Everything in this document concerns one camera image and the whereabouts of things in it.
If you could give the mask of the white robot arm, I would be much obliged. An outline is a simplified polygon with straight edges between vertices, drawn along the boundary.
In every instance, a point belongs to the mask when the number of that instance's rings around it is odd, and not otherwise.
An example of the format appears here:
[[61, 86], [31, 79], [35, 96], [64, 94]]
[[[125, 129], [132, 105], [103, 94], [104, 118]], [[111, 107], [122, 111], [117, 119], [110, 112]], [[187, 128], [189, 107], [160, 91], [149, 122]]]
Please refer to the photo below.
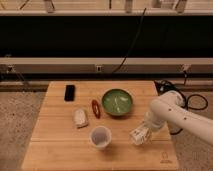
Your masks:
[[145, 124], [152, 131], [158, 131], [169, 121], [213, 145], [213, 120], [183, 109], [183, 102], [177, 91], [154, 98], [144, 116]]

